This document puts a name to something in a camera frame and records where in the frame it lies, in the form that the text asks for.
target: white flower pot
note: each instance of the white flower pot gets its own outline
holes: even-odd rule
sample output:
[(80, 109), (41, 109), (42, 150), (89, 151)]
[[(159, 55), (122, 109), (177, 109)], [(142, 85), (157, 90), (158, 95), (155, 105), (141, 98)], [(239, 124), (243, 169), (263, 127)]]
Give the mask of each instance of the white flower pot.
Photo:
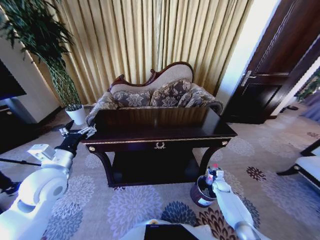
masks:
[(74, 123), (77, 125), (82, 125), (85, 123), (85, 119), (86, 119), (86, 112), (85, 112), (85, 108), (82, 105), (82, 107), (78, 110), (75, 111), (67, 111), (66, 113), (69, 115), (69, 117), (74, 120)]

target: curtain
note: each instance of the curtain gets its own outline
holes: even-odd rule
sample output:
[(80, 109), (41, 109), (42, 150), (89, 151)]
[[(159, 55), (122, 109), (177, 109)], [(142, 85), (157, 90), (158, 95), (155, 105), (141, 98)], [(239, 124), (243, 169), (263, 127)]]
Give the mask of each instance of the curtain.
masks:
[(253, 0), (51, 0), (73, 34), (66, 68), (83, 104), (121, 74), (133, 84), (185, 61), (216, 93)]

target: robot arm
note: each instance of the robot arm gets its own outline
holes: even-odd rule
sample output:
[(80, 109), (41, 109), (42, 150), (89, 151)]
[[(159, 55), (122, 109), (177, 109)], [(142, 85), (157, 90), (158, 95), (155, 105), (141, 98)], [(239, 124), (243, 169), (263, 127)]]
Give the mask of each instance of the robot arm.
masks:
[(212, 188), (225, 221), (241, 240), (269, 240), (254, 228), (250, 212), (241, 199), (232, 192), (230, 185), (225, 182), (223, 173), (223, 171), (217, 171), (217, 178)]
[(0, 215), (0, 235), (6, 240), (39, 240), (44, 234), (52, 208), (67, 190), (70, 169), (81, 139), (92, 136), (95, 127), (69, 132), (72, 123), (61, 129), (64, 141), (55, 149), (37, 144), (28, 150), (40, 160), (41, 168), (21, 183), (18, 197)]

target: dark brown door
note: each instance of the dark brown door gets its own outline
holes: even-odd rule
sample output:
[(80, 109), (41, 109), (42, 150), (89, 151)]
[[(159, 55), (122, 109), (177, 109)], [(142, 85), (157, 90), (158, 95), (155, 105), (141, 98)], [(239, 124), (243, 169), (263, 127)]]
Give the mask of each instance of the dark brown door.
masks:
[(261, 124), (320, 55), (320, 0), (282, 0), (223, 117)]

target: sofa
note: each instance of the sofa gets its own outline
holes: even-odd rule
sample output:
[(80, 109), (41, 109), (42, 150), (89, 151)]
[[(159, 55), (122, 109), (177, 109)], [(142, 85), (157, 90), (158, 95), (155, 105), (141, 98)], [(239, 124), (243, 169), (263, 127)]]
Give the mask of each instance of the sofa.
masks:
[(86, 116), (86, 123), (92, 125), (98, 111), (106, 109), (206, 107), (219, 115), (222, 103), (193, 83), (193, 79), (192, 67), (182, 61), (174, 62), (160, 72), (151, 69), (151, 77), (143, 84), (132, 84), (120, 75)]

